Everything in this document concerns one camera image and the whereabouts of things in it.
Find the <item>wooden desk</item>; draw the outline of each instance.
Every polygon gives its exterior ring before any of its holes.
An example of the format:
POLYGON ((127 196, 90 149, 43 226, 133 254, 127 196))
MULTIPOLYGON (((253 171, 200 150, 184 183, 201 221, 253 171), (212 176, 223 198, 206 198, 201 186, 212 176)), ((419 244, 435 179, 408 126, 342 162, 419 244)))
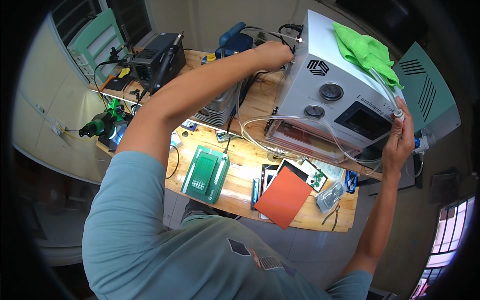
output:
MULTIPOLYGON (((188 72, 194 68, 201 66, 202 58, 206 54, 208 54, 206 52, 194 51, 194 50, 185 50, 184 52, 185 52, 185 58, 187 60, 187 64, 181 69, 179 74, 183 74, 185 72, 188 72)), ((279 82, 282 75, 283 75, 283 72, 279 71, 279 72, 269 73, 265 75, 262 74, 259 76, 259 78, 257 79, 257 83, 251 86, 250 90, 248 91, 248 94, 245 97, 244 103, 240 107, 240 116, 242 118, 242 121, 245 121, 252 117, 270 115, 272 113, 274 100, 278 90, 277 83, 279 82)), ((96 91, 96 87, 94 84, 89 84, 88 87, 96 91)), ((111 95, 120 99, 125 99, 126 101, 131 103, 136 103, 135 95, 130 95, 130 91, 133 91, 135 89, 139 89, 140 91, 143 90, 142 86, 137 81, 132 81, 125 88, 124 95, 122 95, 122 91, 115 91, 115 90, 109 90, 109 89, 104 89, 102 92, 107 95, 111 95)), ((148 101, 149 98, 150 96, 148 96, 148 94, 145 95, 142 101, 140 101, 140 104, 145 103, 146 101, 148 101)), ((211 128, 216 128, 221 130, 227 129, 227 124, 221 127, 215 127, 214 125, 204 124, 202 123, 201 120, 195 117, 191 117, 190 120, 211 128)), ((265 138, 264 138, 265 125, 266 125, 266 121, 258 121, 258 122, 250 123, 246 127, 249 133, 255 139, 259 141, 265 141, 265 138)), ((235 117, 235 119, 232 122, 232 125, 230 127, 230 132, 240 134, 240 124, 238 122, 237 117, 235 117)), ((359 174, 364 174, 364 175, 366 175, 366 173, 369 173, 371 171, 370 168, 366 168, 365 166, 362 166, 350 159, 347 159, 346 161, 340 164, 332 164, 332 163, 330 164, 339 166, 347 170, 352 170, 354 172, 357 172, 359 174)), ((382 180, 382 174, 379 172, 374 172, 373 174, 368 176, 375 178, 377 180, 382 180)))
MULTIPOLYGON (((188 137, 181 135, 182 132, 186 131, 182 127, 178 127, 176 131, 183 142, 183 146, 179 148, 180 162, 174 176, 165 180, 165 187, 179 194, 183 194, 180 192, 180 189, 197 146, 201 145, 222 152, 226 144, 221 144, 216 140, 215 130, 202 125, 197 126, 195 132, 187 131, 189 133, 188 137)), ((108 148, 102 143, 97 142, 97 146, 108 153, 108 148)), ((267 152, 246 140, 234 139, 230 142, 228 154, 230 155, 230 168, 228 169, 221 195, 217 203, 212 206, 235 215, 270 222, 269 220, 260 219, 258 211, 250 210, 253 178, 260 178, 262 164, 272 163, 266 158, 267 152)), ((173 151, 168 158, 167 176, 170 176, 176 164, 177 152, 173 151)), ((330 184, 331 181, 328 180, 324 189, 330 184)), ((315 203, 315 194, 316 192, 312 191, 290 226, 320 231, 332 230, 335 216, 331 216, 327 222, 322 225, 326 215, 322 214, 318 209, 315 203)), ((340 210, 338 212, 337 226, 334 231, 347 232, 349 228, 352 228, 357 207, 357 197, 358 189, 354 194, 345 193, 340 198, 340 210)))

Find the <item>orange silicone mat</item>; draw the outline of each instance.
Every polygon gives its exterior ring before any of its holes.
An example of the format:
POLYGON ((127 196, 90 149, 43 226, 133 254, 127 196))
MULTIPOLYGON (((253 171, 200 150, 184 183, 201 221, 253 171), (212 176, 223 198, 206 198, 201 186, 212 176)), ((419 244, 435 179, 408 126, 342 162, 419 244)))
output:
POLYGON ((287 229, 311 192, 311 186, 288 168, 283 168, 253 207, 287 229))

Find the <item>white machine casing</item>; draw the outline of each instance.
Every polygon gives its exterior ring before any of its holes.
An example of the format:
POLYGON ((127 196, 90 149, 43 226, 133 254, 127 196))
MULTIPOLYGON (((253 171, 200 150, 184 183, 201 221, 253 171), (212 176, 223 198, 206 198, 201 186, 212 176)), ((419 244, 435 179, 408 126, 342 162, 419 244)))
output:
MULTIPOLYGON (((301 34, 303 42, 295 50, 294 63, 286 71, 286 79, 274 107, 278 107, 276 113, 279 115, 302 117, 308 116, 305 109, 309 106, 322 108, 324 116, 321 120, 330 126, 341 144, 357 150, 352 151, 356 155, 390 133, 393 108, 380 83, 342 57, 333 22, 316 12, 307 11, 301 34), (343 96, 335 101, 326 100, 320 93, 324 84, 340 86, 343 96)), ((394 96, 403 97, 397 87, 392 91, 394 96)), ((300 126, 313 135, 333 141, 330 131, 321 124, 304 122, 300 126)), ((270 127, 267 139, 275 136, 275 128, 278 126, 270 127)), ((338 153, 339 149, 334 153, 327 151, 324 155, 332 156, 333 162, 338 163, 345 159, 340 158, 338 153)))

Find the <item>person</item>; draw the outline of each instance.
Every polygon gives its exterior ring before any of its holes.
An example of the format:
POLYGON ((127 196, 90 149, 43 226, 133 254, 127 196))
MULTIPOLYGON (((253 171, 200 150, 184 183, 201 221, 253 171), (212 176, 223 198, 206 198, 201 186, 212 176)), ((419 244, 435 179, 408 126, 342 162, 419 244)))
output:
POLYGON ((99 299, 366 298, 390 233, 400 169, 414 147, 400 99, 405 119, 394 120, 384 147, 382 187, 355 254, 327 291, 234 219, 197 207, 178 230, 162 224, 171 132, 244 77, 292 59, 288 46, 266 42, 173 79, 138 111, 85 222, 84 269, 99 299))

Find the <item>green microfiber cloth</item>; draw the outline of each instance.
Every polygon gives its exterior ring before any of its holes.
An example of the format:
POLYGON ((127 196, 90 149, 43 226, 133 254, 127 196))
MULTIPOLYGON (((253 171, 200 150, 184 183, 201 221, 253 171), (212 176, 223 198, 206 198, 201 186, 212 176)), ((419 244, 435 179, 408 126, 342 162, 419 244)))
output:
POLYGON ((388 85, 396 85, 403 89, 392 70, 394 62, 390 61, 388 48, 384 44, 371 36, 362 36, 342 24, 333 23, 332 25, 338 48, 346 61, 362 67, 365 71, 373 67, 384 77, 388 85))

